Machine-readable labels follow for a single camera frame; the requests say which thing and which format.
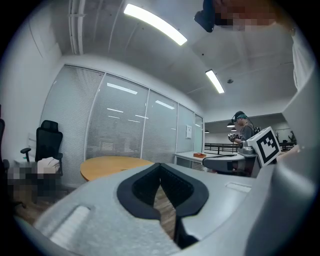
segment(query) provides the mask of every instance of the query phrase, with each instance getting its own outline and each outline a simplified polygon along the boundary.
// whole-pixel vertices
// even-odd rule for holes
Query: ceiling
[[[63,54],[70,53],[68,3],[53,2],[53,26]],[[86,0],[83,52],[139,68],[190,96],[204,111],[254,106],[289,99],[293,80],[292,39],[278,25],[246,31],[215,27],[207,33],[194,21],[202,0]],[[127,4],[142,7],[178,29],[179,46],[152,26],[124,14]],[[213,69],[225,93],[218,94],[205,71]]]

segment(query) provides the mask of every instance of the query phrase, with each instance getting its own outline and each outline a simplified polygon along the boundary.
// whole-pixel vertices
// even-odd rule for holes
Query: railing
[[[282,147],[282,151],[289,151],[295,146],[294,142],[282,142],[279,143],[279,146]]]
[[[238,144],[218,144],[218,143],[205,143],[204,144],[204,150],[209,150],[209,151],[218,151],[218,154],[215,155],[220,155],[220,152],[232,152],[232,153],[237,153],[238,152]]]

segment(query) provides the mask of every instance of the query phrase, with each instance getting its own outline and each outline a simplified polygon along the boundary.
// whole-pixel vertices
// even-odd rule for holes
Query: white cloth
[[[55,174],[60,168],[59,160],[53,157],[44,158],[37,163],[38,174]]]
[[[316,72],[317,60],[309,46],[308,41],[300,29],[296,28],[293,39],[293,78],[294,84],[298,91],[310,79],[311,75]]]

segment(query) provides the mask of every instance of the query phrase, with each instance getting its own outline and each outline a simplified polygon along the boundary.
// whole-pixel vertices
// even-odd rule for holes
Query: wooden floor
[[[65,197],[70,190],[63,190],[59,199]],[[50,206],[53,205],[52,202],[38,198],[37,204],[31,202],[31,192],[28,189],[15,192],[14,199],[17,201],[22,201],[25,203],[26,208],[24,209],[21,205],[18,205],[16,210],[16,215],[27,221],[29,224],[33,225],[34,222],[39,218],[39,216]],[[160,224],[164,231],[173,239],[175,232],[175,223],[176,223],[176,210],[168,200],[165,192],[160,186],[154,200],[154,206],[161,214]]]

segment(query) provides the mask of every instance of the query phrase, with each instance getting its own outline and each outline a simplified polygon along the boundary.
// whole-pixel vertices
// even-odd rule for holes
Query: white wall
[[[53,34],[43,29],[50,27],[50,16],[41,17],[20,27],[1,63],[0,104],[1,118],[5,121],[2,158],[11,165],[28,145],[28,133],[36,134],[46,97],[62,67],[59,45]]]
[[[127,78],[177,101],[201,117],[204,115],[202,108],[186,94],[133,66],[94,54],[66,55],[61,60],[66,64],[97,69]]]
[[[229,133],[231,132],[205,133],[205,143],[230,144]]]

